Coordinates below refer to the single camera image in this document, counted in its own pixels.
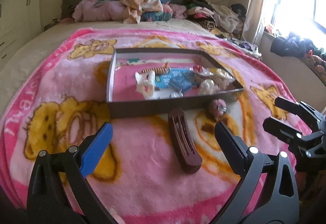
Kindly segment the pile of mixed clothes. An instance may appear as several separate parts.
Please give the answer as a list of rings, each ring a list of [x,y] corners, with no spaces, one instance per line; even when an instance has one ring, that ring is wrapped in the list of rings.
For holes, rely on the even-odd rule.
[[[227,7],[206,0],[184,0],[187,19],[215,35],[240,39],[247,10],[242,4]]]

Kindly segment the pink cartoon bear blanket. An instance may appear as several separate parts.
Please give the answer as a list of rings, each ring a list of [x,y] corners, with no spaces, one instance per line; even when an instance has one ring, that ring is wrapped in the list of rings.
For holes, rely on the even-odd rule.
[[[248,145],[277,154],[286,145],[264,132],[268,117],[304,134],[308,126],[275,107],[292,99],[267,66],[217,37],[162,30],[77,30],[32,72],[1,119],[1,187],[15,207],[26,207],[37,154],[63,152],[94,134],[105,122],[113,139],[88,182],[108,209],[126,223],[208,223],[234,190],[235,175],[214,138],[215,122],[204,109],[188,111],[187,123],[203,159],[185,173],[172,147],[166,115],[113,119],[106,80],[114,49],[174,48],[205,51],[244,87],[222,121]]]

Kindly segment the pink bedding bundle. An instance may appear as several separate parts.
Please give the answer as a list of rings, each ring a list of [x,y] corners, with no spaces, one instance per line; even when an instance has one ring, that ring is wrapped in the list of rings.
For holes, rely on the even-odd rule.
[[[126,6],[120,1],[82,0],[72,18],[74,22],[123,21]]]

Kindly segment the bagged yellow bangles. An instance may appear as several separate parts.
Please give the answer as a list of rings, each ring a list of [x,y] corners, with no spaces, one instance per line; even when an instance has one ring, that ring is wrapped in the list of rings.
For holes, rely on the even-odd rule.
[[[208,70],[213,73],[212,79],[214,80],[221,79],[228,82],[234,82],[235,80],[227,70],[222,68],[209,68]]]

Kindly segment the cream curtain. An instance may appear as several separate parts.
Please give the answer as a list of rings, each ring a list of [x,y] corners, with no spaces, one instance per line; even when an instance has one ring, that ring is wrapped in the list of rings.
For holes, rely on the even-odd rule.
[[[263,4],[264,0],[249,0],[243,27],[243,39],[256,46],[259,46],[264,30],[262,25]]]

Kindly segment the pink fuzzy hair clip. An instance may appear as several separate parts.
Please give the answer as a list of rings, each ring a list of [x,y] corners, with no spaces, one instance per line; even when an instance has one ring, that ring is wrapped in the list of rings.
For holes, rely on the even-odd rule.
[[[210,102],[208,111],[216,121],[227,112],[227,104],[222,99],[215,99]]]

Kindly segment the blue small jewelry box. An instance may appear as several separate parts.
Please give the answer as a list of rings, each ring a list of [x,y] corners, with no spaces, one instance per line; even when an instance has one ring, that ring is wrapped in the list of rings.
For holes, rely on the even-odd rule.
[[[170,79],[169,87],[178,93],[185,93],[192,89],[192,84],[185,78],[177,76]]]

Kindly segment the brown banana hair clip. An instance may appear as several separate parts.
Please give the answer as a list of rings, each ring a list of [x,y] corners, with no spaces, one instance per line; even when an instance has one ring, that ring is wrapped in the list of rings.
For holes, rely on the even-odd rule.
[[[202,165],[189,128],[184,111],[175,108],[168,114],[168,125],[175,154],[182,170],[188,174],[197,172]]]

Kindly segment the dark teal floral quilt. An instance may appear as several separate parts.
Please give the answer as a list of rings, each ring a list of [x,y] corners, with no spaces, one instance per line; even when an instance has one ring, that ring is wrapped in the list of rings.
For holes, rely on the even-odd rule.
[[[160,0],[162,3],[163,11],[162,12],[144,12],[141,16],[141,21],[144,22],[156,22],[156,21],[169,21],[172,19],[173,11],[169,6],[171,0]]]

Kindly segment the bagged red earrings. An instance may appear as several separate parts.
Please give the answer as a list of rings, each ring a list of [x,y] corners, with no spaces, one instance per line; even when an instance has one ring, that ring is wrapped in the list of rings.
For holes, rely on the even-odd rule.
[[[204,68],[203,66],[200,65],[194,65],[192,67],[192,71],[200,76],[212,76],[213,73],[210,72],[207,68]]]

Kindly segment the cream built-in wardrobe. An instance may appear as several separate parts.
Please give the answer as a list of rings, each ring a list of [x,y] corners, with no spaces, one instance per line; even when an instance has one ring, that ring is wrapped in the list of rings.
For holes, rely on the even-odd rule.
[[[1,68],[41,32],[40,0],[1,0]]]

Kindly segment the dark shallow cardboard box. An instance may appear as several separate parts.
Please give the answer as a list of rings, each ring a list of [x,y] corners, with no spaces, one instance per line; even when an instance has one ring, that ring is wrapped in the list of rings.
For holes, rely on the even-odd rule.
[[[237,101],[244,87],[201,50],[114,49],[107,80],[113,118],[142,117],[203,108],[214,99]]]

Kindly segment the floral peach cloth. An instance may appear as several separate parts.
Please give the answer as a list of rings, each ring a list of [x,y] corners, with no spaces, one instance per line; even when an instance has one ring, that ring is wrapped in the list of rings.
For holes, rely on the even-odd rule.
[[[147,12],[162,14],[164,11],[160,0],[120,0],[126,7],[123,13],[123,22],[127,24],[137,24],[141,21],[141,16]]]

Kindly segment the black jacket on sill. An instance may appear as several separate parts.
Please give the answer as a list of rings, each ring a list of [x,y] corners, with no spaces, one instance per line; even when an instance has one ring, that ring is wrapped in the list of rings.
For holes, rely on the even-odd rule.
[[[316,46],[310,39],[301,38],[299,35],[290,33],[288,37],[276,37],[272,41],[270,52],[281,57],[302,58],[306,54],[313,55]]]

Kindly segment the laundry bag with clothes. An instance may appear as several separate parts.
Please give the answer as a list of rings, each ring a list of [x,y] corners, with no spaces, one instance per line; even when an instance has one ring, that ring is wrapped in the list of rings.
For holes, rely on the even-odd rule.
[[[236,38],[226,38],[226,41],[231,43],[234,47],[242,51],[244,54],[262,61],[262,54],[259,52],[259,48],[256,45]]]

